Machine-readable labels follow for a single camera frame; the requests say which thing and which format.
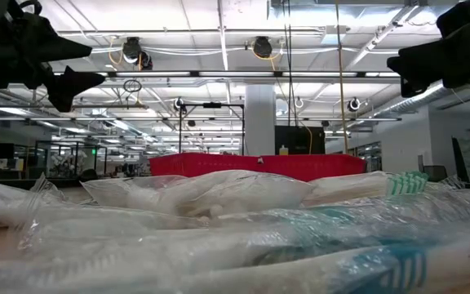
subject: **yellow cable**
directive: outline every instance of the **yellow cable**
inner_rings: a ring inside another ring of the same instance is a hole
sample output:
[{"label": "yellow cable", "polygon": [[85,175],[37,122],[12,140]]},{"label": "yellow cable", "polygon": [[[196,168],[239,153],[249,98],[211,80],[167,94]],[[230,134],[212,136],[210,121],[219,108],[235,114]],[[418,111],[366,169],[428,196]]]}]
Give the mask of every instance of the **yellow cable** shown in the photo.
[{"label": "yellow cable", "polygon": [[340,73],[340,112],[342,113],[342,129],[344,130],[344,152],[348,153],[348,129],[346,127],[346,117],[344,112],[344,65],[342,62],[342,42],[340,41],[340,13],[339,13],[339,0],[335,0],[336,8],[336,35],[339,41],[339,73]]},{"label": "yellow cable", "polygon": [[[110,48],[112,48],[113,46],[113,40],[114,38],[112,38],[112,42],[110,42]],[[108,58],[110,59],[110,61],[112,61],[113,64],[115,65],[119,65],[122,61],[122,46],[121,46],[121,56],[119,57],[119,61],[115,61],[113,58],[112,58],[112,52],[108,52]]]},{"label": "yellow cable", "polygon": [[313,147],[313,133],[311,132],[309,127],[306,127],[306,125],[303,122],[300,122],[300,123],[302,123],[302,125],[309,131],[309,154],[311,155],[311,148]]}]

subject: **ceiling light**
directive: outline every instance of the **ceiling light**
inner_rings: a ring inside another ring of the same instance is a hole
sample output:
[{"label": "ceiling light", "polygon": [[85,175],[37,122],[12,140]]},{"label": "ceiling light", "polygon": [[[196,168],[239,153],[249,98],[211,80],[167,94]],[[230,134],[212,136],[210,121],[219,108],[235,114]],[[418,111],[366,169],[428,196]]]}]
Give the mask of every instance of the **ceiling light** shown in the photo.
[{"label": "ceiling light", "polygon": [[109,69],[113,69],[115,71],[118,71],[118,69],[116,69],[115,66],[113,66],[113,65],[105,65],[105,66]]},{"label": "ceiling light", "polygon": [[30,118],[30,120],[34,121],[69,121],[71,118]]},{"label": "ceiling light", "polygon": [[8,114],[17,114],[17,115],[28,115],[29,113],[21,110],[21,109],[14,109],[10,107],[0,107],[0,111],[6,112]]},{"label": "ceiling light", "polygon": [[116,121],[112,122],[112,124],[115,125],[116,127],[120,128],[120,129],[122,129],[122,130],[125,130],[125,131],[130,130],[128,125],[125,124],[124,122],[116,120]]},{"label": "ceiling light", "polygon": [[66,131],[75,132],[75,133],[78,133],[78,134],[82,134],[82,133],[88,132],[88,131],[85,130],[85,129],[80,129],[80,128],[76,128],[76,127],[66,127],[65,130],[66,130]]},{"label": "ceiling light", "polygon": [[[289,77],[290,73],[284,72],[285,77]],[[323,77],[323,78],[335,78],[339,77],[340,72],[292,72],[291,77]],[[343,77],[356,77],[357,73],[343,72]]]},{"label": "ceiling light", "polygon": [[57,126],[56,126],[56,125],[53,125],[53,124],[51,124],[51,123],[49,123],[49,122],[38,122],[38,123],[41,123],[43,126],[47,126],[47,127],[55,127],[55,128],[57,128]]},{"label": "ceiling light", "polygon": [[242,134],[242,131],[230,131],[230,130],[218,130],[218,131],[182,131],[183,134],[202,133],[202,134],[217,134],[217,133],[230,133],[230,134]]},{"label": "ceiling light", "polygon": [[75,118],[78,121],[114,121],[116,118]]},{"label": "ceiling light", "polygon": [[0,121],[24,121],[25,118],[0,118]]},{"label": "ceiling light", "polygon": [[201,77],[273,77],[274,72],[199,72]]},{"label": "ceiling light", "polygon": [[118,77],[134,78],[134,77],[189,77],[189,72],[158,72],[158,71],[135,71],[135,72],[117,72]]},{"label": "ceiling light", "polygon": [[366,73],[367,78],[399,78],[398,73]]}]

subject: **red basket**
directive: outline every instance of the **red basket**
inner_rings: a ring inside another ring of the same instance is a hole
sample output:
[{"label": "red basket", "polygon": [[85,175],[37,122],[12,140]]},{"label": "red basket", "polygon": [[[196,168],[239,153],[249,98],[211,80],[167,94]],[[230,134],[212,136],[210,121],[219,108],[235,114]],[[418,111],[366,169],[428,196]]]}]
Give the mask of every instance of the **red basket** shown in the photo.
[{"label": "red basket", "polygon": [[303,181],[355,175],[366,170],[366,161],[346,154],[263,156],[262,159],[265,172]]},{"label": "red basket", "polygon": [[150,159],[152,175],[201,176],[210,172],[247,170],[270,172],[311,181],[363,173],[366,162],[349,155],[288,155],[259,157],[219,154],[174,154]]},{"label": "red basket", "polygon": [[154,176],[201,176],[210,172],[247,170],[262,172],[259,158],[221,154],[174,154],[150,159]]}]

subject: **column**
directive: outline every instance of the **column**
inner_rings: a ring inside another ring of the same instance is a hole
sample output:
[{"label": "column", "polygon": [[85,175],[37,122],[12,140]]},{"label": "column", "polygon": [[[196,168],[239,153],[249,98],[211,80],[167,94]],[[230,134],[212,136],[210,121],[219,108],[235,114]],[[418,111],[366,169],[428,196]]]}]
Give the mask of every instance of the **column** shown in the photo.
[{"label": "column", "polygon": [[251,156],[275,154],[275,87],[274,85],[247,85],[246,146]]}]

